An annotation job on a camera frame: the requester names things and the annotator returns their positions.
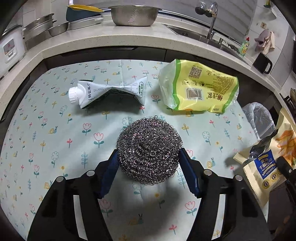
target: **blue label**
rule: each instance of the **blue label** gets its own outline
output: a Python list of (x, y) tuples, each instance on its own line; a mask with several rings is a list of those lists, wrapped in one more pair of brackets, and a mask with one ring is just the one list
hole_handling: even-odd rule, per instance
[(263, 179), (265, 179), (276, 168), (276, 162), (271, 150), (261, 154), (254, 160), (254, 162)]

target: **qr code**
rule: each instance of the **qr code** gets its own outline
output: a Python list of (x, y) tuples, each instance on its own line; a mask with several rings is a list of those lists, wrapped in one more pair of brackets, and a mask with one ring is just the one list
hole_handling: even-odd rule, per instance
[(187, 99), (188, 100), (202, 100), (202, 90), (201, 89), (196, 89), (196, 88), (187, 88)]
[(201, 72), (202, 72), (201, 68), (193, 66), (192, 69), (190, 70), (189, 77), (199, 79)]

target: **kitchen towel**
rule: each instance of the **kitchen towel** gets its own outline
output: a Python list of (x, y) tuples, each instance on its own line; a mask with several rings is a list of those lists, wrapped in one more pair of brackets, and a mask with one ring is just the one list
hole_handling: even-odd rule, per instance
[(275, 48), (275, 36), (274, 33), (265, 29), (258, 38), (255, 39), (257, 46), (255, 51), (262, 51), (264, 55), (269, 52), (270, 48)]

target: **yellow plastic bag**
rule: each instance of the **yellow plastic bag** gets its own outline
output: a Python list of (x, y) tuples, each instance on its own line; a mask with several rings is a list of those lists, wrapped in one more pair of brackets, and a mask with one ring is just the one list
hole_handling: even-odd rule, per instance
[(175, 59), (160, 70), (158, 80), (164, 103), (174, 110), (221, 113), (239, 92), (237, 77), (188, 60)]

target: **kitchen sink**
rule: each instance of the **kitchen sink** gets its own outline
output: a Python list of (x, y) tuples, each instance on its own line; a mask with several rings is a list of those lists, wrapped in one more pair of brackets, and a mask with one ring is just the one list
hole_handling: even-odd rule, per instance
[(215, 40), (209, 40), (207, 39), (207, 37), (205, 35), (193, 32), (191, 30), (188, 29), (183, 29), (183, 28), (179, 28), (179, 27), (175, 27), (175, 26), (170, 26), (170, 25), (166, 25), (167, 28), (169, 28), (171, 31), (173, 31), (175, 34), (178, 35), (182, 35), (188, 38), (192, 38), (195, 39), (197, 41), (203, 42), (205, 44), (211, 45), (215, 48), (218, 48), (226, 53), (231, 54), (232, 56), (236, 57), (237, 59), (245, 62), (235, 51), (233, 51), (232, 49), (226, 47), (223, 44), (219, 44), (217, 41)]

